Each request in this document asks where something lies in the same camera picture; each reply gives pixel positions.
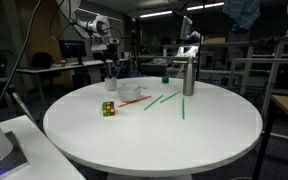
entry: floor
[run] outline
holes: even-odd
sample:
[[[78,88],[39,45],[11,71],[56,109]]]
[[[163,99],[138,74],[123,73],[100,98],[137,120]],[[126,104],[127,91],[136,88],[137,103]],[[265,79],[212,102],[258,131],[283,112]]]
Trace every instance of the floor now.
[[[59,97],[65,95],[69,91],[63,89],[55,89],[46,93],[48,104],[51,105]],[[262,103],[262,88],[249,88],[246,98],[252,102],[258,109]],[[42,119],[48,106],[44,106],[38,96],[38,92],[30,93],[29,103],[26,105],[33,114],[35,119]],[[17,108],[17,113],[9,113],[7,108],[0,108],[0,121],[22,115],[21,110]],[[288,136],[288,118],[284,114],[280,114],[275,121],[273,127],[274,133]],[[255,166],[259,143],[243,158],[226,165],[204,173],[194,174],[193,179],[198,180],[230,180],[237,177],[251,177]],[[106,173],[83,167],[73,163],[77,169],[87,178],[92,180],[106,179]],[[288,142],[270,139],[266,152],[264,164],[260,175],[261,180],[288,180]]]

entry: chair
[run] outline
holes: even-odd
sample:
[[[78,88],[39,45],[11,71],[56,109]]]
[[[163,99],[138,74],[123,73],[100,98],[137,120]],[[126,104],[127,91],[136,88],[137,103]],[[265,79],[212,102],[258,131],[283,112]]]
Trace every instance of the chair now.
[[[33,55],[31,66],[42,69],[49,69],[53,62],[53,58],[50,54],[45,52],[38,52]],[[61,75],[61,71],[45,72],[40,74],[40,79],[41,81],[49,80],[50,86],[54,86],[53,78],[59,77]]]

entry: green straw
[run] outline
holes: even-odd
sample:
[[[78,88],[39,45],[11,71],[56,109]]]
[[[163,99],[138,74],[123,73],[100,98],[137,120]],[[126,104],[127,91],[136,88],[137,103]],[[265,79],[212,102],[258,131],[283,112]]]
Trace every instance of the green straw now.
[[[185,119],[185,105],[184,105],[184,98],[183,98],[183,101],[182,101],[182,118],[183,118],[183,120]]]
[[[171,99],[172,97],[176,96],[178,93],[180,93],[180,91],[179,91],[179,92],[177,92],[177,93],[175,93],[175,94],[173,94],[173,95],[171,95],[171,96],[169,96],[168,98],[164,99],[164,100],[163,100],[163,101],[161,101],[160,103],[163,103],[163,102],[165,102],[165,101],[167,101],[167,100]]]
[[[161,99],[163,97],[163,95],[161,95],[159,98],[157,98],[155,101],[153,101],[150,105],[148,105],[144,111],[146,111],[148,108],[150,108],[153,104],[155,104],[159,99]]]

